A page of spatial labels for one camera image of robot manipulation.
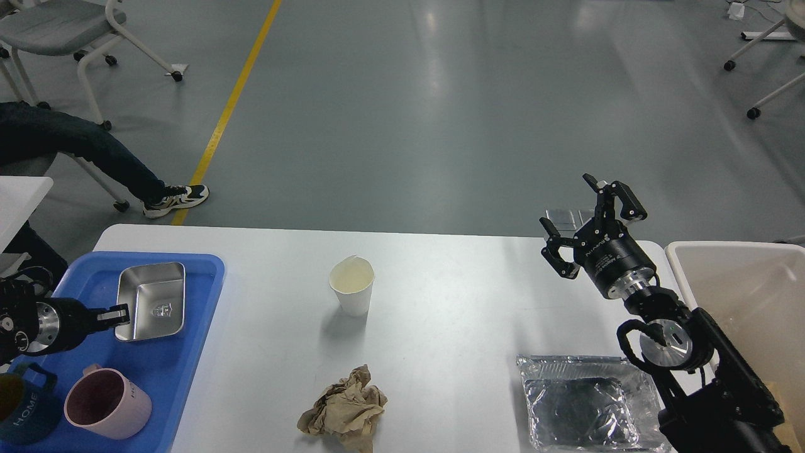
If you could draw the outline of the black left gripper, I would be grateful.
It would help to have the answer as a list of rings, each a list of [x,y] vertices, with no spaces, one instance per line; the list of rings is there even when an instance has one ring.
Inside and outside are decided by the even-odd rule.
[[[36,302],[38,333],[28,346],[28,355],[66,352],[79,346],[87,335],[131,322],[128,304],[106,309],[87,308],[72,298],[47,298]]]

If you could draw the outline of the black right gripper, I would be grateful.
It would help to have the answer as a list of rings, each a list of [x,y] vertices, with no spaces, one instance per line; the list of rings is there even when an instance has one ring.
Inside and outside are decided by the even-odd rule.
[[[540,225],[547,233],[541,255],[562,278],[574,280],[581,267],[602,296],[626,300],[650,286],[657,267],[616,218],[615,201],[620,201],[619,216],[627,223],[645,220],[648,212],[627,184],[599,181],[589,173],[582,178],[596,193],[593,219],[569,238],[561,236],[549,218],[541,217]],[[573,250],[574,261],[562,258],[562,247]]]

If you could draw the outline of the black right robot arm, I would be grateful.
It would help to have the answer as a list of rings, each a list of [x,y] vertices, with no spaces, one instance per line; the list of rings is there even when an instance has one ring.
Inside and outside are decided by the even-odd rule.
[[[584,271],[601,296],[621,300],[630,319],[616,329],[621,352],[647,373],[662,401],[660,433],[679,452],[790,452],[775,433],[781,405],[715,318],[662,286],[628,225],[647,218],[632,189],[584,173],[592,217],[569,236],[549,218],[541,256],[562,278]]]

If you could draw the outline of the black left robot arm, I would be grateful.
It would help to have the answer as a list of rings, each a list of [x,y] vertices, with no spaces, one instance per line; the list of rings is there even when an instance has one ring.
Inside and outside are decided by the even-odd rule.
[[[1,362],[21,355],[38,357],[72,350],[92,333],[131,322],[126,304],[87,308],[74,298],[46,296],[53,274],[42,266],[2,277]]]

